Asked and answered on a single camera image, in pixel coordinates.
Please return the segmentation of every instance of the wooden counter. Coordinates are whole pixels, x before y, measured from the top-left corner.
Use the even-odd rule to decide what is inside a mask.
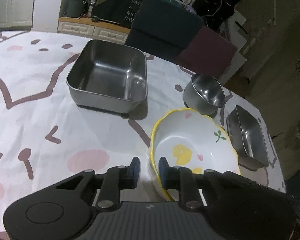
[[[130,32],[130,29],[116,25],[116,24],[112,24],[112,23],[107,23],[107,22],[97,22],[94,23],[91,18],[80,18],[80,19],[76,19],[76,18],[69,18],[69,17],[59,17],[59,21],[62,22],[69,22],[69,23],[79,23],[79,24],[87,24],[87,25],[92,25],[92,26],[96,26],[96,27],[101,27],[101,28],[105,28],[105,29],[109,29],[109,30],[114,30],[114,31],[118,31],[118,32],[122,32],[122,33],[126,33],[128,34]]]

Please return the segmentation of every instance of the stainless steel container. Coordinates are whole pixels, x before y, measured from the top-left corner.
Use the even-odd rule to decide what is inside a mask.
[[[147,98],[146,56],[139,49],[91,40],[66,82],[77,105],[128,113]]]
[[[251,170],[269,166],[266,142],[257,119],[237,105],[227,118],[227,126],[239,164]]]
[[[183,101],[201,114],[210,115],[225,104],[225,94],[214,77],[195,74],[183,91]]]

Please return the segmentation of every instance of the maroon cushion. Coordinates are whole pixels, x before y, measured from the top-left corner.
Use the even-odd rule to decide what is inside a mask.
[[[219,78],[231,64],[237,48],[212,29],[203,26],[176,63],[195,73]]]

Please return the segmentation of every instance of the white tablecloth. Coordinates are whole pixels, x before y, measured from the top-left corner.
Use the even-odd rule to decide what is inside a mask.
[[[88,38],[41,32],[0,33],[0,239],[5,209],[15,200],[85,169],[104,173],[109,167],[141,162],[136,190],[122,200],[158,201],[148,174],[149,136],[169,110],[183,108],[188,70],[157,57],[147,57],[148,99],[126,116],[78,107],[66,76]],[[225,120],[235,105],[256,117],[265,134],[271,165],[242,175],[285,191],[272,141],[259,111],[224,89],[226,105],[214,121]]]

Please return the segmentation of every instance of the yellow heart pattern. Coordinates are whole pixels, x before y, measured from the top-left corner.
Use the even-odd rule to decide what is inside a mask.
[[[194,169],[192,170],[192,173],[202,174],[202,169],[201,169],[201,168],[194,168]]]
[[[192,151],[183,144],[176,145],[172,150],[172,154],[177,158],[176,165],[185,165],[192,157]]]

